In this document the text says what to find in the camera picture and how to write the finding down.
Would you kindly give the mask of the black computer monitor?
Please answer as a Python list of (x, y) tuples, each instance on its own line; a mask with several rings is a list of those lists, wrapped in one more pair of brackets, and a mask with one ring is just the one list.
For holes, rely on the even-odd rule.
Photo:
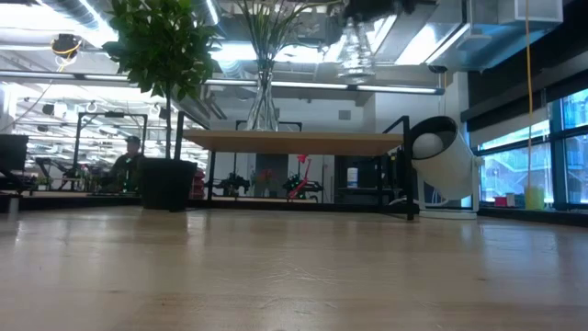
[(0, 134), (0, 169), (24, 170), (27, 150), (27, 135)]

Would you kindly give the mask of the person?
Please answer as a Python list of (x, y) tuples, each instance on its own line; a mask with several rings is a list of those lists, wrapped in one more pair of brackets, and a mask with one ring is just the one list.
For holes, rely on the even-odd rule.
[(114, 191), (136, 191), (139, 186), (139, 165), (144, 159), (140, 152), (141, 139), (130, 136), (125, 140), (126, 153), (119, 156), (109, 171), (110, 186)]

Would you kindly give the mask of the wooden shelf with black legs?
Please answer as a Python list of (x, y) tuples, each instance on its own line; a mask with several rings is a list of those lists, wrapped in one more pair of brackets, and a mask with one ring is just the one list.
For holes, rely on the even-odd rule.
[[(185, 114), (178, 117), (175, 152), (181, 151), (184, 139), (210, 151), (208, 185), (203, 200), (194, 203), (196, 207), (208, 209), (243, 209), (243, 210), (280, 210), (280, 211), (345, 211), (375, 212), (383, 214), (402, 214), (412, 221), (418, 212), (413, 202), (413, 166), (411, 163), (413, 138), (410, 119), (404, 115), (394, 121), (382, 133), (345, 133), (312, 131), (211, 131), (184, 129)], [(395, 205), (383, 203), (382, 159), (386, 152), (401, 147), (405, 159), (404, 192), (406, 201)], [(214, 199), (213, 184), (216, 154), (251, 153), (251, 154), (322, 154), (335, 156), (374, 157), (377, 163), (377, 187), (374, 193), (378, 201), (375, 205), (343, 205), (337, 207), (324, 203), (271, 202), (267, 199), (242, 200)]]

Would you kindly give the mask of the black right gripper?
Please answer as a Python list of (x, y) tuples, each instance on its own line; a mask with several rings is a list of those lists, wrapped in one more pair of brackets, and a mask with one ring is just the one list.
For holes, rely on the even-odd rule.
[[(416, 8), (416, 0), (388, 0), (391, 15), (411, 15)], [(386, 13), (386, 0), (346, 0), (344, 18), (355, 21), (370, 21)]]

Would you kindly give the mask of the yellow-green plug block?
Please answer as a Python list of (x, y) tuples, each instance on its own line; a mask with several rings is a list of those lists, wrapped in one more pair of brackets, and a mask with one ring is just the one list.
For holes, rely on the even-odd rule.
[(525, 208), (531, 211), (543, 210), (545, 191), (542, 187), (528, 186), (525, 189)]

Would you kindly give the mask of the green plant in black pot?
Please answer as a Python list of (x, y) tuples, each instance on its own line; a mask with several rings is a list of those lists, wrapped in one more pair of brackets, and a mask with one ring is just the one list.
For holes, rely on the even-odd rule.
[(102, 49), (118, 72), (142, 93), (165, 99), (165, 157), (139, 163), (139, 190), (147, 210), (187, 207), (197, 166), (172, 155), (172, 99), (197, 97), (212, 77), (214, 28), (194, 0), (110, 0), (109, 25), (118, 39)]

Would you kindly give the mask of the white round spotlight lamp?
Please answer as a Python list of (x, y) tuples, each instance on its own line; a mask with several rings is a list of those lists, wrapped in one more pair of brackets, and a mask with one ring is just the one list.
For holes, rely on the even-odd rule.
[(483, 160), (471, 151), (458, 124), (450, 117), (435, 116), (414, 125), (410, 135), (419, 215), (475, 220)]

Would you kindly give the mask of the labelled ribbed glass vase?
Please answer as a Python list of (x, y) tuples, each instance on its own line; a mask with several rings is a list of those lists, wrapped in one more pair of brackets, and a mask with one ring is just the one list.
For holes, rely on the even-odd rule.
[(346, 21), (343, 33), (343, 45), (338, 58), (338, 76), (354, 84), (365, 83), (376, 74), (365, 24), (355, 22), (350, 17)]

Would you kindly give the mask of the white artificial flower spray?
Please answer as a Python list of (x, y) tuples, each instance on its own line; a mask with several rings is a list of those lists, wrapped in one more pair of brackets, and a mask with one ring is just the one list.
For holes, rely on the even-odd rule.
[(315, 49), (298, 36), (304, 25), (302, 14), (322, 6), (308, 0), (233, 0), (239, 7), (248, 29), (250, 41), (256, 56), (257, 95), (261, 96), (271, 86), (277, 56), (289, 46)]

